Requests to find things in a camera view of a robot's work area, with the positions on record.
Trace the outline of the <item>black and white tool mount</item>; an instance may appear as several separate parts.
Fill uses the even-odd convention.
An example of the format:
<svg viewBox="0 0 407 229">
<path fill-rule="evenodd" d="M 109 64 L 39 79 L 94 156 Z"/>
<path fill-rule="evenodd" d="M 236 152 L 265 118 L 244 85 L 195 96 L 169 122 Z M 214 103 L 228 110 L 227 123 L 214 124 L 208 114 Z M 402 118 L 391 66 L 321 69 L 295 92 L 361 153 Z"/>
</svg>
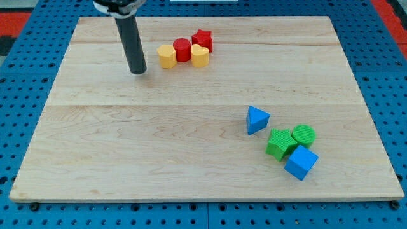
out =
<svg viewBox="0 0 407 229">
<path fill-rule="evenodd" d="M 93 0 L 95 8 L 112 17 L 131 17 L 146 0 Z"/>
</svg>

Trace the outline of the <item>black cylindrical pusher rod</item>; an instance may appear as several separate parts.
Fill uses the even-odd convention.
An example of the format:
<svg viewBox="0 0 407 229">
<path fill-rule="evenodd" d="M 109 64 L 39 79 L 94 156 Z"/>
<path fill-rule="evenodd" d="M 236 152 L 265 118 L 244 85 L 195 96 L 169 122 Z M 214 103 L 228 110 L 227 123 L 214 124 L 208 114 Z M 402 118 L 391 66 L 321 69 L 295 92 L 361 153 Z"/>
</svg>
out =
<svg viewBox="0 0 407 229">
<path fill-rule="evenodd" d="M 115 22 L 130 72 L 133 74 L 145 73 L 147 66 L 135 16 L 116 19 Z"/>
</svg>

